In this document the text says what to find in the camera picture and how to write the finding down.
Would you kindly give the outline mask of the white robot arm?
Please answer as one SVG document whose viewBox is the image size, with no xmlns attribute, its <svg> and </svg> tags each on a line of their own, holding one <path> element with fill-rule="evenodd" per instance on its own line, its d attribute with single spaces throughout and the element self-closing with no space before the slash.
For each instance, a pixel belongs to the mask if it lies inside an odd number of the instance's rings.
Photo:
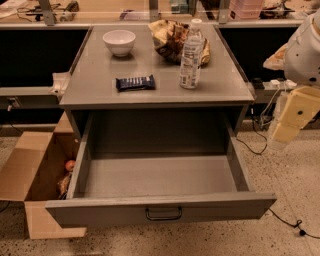
<svg viewBox="0 0 320 256">
<path fill-rule="evenodd" d="M 320 10 L 309 15 L 263 67 L 283 70 L 285 78 L 297 84 L 278 97 L 268 129 L 267 145 L 282 150 L 320 111 Z"/>
</svg>

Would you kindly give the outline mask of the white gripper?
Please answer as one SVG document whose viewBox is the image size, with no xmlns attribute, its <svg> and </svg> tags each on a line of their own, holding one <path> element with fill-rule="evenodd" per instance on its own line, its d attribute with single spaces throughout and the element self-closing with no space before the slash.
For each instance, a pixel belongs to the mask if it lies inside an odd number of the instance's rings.
<svg viewBox="0 0 320 256">
<path fill-rule="evenodd" d="M 277 98 L 268 128 L 267 146 L 283 150 L 320 111 L 320 77 L 298 77 L 302 87 L 289 94 L 282 91 Z"/>
</svg>

